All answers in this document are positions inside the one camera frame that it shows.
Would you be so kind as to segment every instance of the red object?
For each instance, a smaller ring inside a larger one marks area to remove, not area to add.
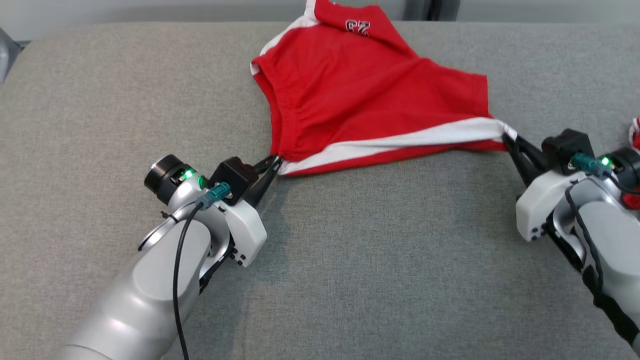
[[[629,129],[629,142],[631,146],[640,150],[640,117],[635,118]],[[622,197],[625,205],[629,209],[640,210],[640,196],[626,194]]]
[[[489,114],[486,76],[420,58],[378,6],[308,0],[251,71],[271,108],[280,174],[502,151],[502,134],[517,135]]]

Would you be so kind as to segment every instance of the black strap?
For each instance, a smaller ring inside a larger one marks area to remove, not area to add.
[[[633,345],[636,336],[640,332],[638,326],[620,309],[620,306],[612,297],[602,293],[593,266],[589,265],[582,273],[582,282],[593,295],[593,305],[602,309],[611,323],[613,323],[618,335],[629,345]]]
[[[207,285],[209,285],[209,281],[211,280],[211,277],[213,277],[213,273],[220,267],[220,265],[222,265],[224,260],[226,260],[229,257],[229,255],[233,253],[235,246],[236,246],[236,243],[234,242],[234,237],[231,234],[229,234],[229,246],[227,247],[227,250],[225,251],[225,253],[222,254],[222,258],[217,263],[213,264],[213,266],[210,267],[210,269],[208,269],[207,272],[204,273],[204,275],[200,279],[201,294],[204,291],[204,289],[207,287]]]

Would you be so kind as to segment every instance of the gray upholstered surface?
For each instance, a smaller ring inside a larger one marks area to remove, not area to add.
[[[248,64],[285,25],[116,24],[27,47],[0,88],[0,358],[51,355],[160,221],[142,184],[156,158],[209,172],[268,152]],[[488,74],[492,113],[534,143],[574,127],[613,149],[640,111],[638,27],[397,27]],[[260,256],[223,265],[187,322],[192,358],[635,359],[552,242],[520,239],[522,190],[495,153],[281,179]]]

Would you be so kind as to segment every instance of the white wall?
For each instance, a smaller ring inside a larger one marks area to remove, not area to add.
[[[640,0],[461,0],[458,21],[640,23]]]
[[[378,3],[401,19],[404,0],[341,0]],[[122,21],[293,21],[305,0],[0,0],[0,28],[16,41],[33,40],[82,25]]]

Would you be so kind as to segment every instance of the teal connector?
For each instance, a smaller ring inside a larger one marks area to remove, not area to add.
[[[214,202],[224,199],[230,193],[231,186],[229,186],[229,184],[227,183],[222,182],[199,197],[195,201],[195,204],[197,206],[198,204],[202,203],[202,207],[200,209],[206,210],[209,209]]]
[[[577,170],[592,174],[599,179],[604,179],[611,175],[611,167],[609,167],[608,164],[605,164],[605,160],[597,160],[581,152],[572,156],[571,164]]]

